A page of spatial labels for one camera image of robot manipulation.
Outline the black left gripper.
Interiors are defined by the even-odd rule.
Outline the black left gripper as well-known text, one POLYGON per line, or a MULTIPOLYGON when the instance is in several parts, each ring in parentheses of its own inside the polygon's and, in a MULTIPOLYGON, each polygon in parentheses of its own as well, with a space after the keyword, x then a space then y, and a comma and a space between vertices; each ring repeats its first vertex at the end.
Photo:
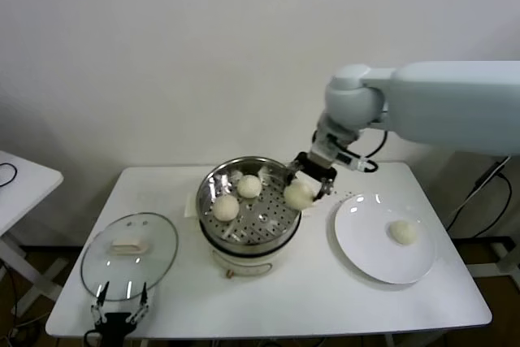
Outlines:
POLYGON ((101 337, 101 347, 123 347, 126 336, 135 331, 135 323, 141 321, 148 313, 147 283, 143 284, 137 311, 131 315, 129 312, 117 312, 104 314, 103 306, 110 282, 100 285, 96 295, 96 301, 90 306, 90 312, 95 322, 95 330, 101 337))

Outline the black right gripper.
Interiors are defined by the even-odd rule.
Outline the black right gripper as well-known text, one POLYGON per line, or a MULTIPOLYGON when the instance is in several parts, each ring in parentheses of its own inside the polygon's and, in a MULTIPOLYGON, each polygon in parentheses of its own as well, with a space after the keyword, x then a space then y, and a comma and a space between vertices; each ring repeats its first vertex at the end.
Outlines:
POLYGON ((323 167, 312 161, 306 152, 300 152, 295 159, 286 166, 284 179, 286 186, 289 186, 293 182, 298 171, 305 173, 314 180, 321 180, 320 189, 314 196, 315 202, 331 194, 334 187, 334 179, 337 176, 335 168, 323 167))

